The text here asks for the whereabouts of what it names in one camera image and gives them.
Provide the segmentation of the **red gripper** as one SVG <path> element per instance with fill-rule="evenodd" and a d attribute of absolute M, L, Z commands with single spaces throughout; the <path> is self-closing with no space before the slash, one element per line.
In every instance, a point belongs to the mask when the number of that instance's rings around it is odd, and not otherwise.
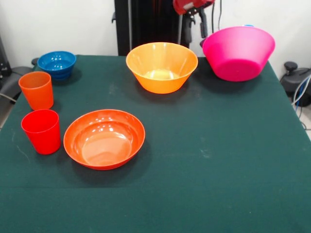
<path fill-rule="evenodd" d="M 201 37 L 207 37 L 207 17 L 204 11 L 204 8 L 212 5 L 215 0 L 173 0 L 173 7 L 178 14 L 186 14 L 187 11 L 192 8 L 200 8 L 199 16 L 201 18 L 200 30 Z M 194 16 L 192 15 L 183 15 L 183 26 L 182 26 L 182 37 L 184 43 L 191 43 L 191 27 L 192 24 L 195 24 Z"/>

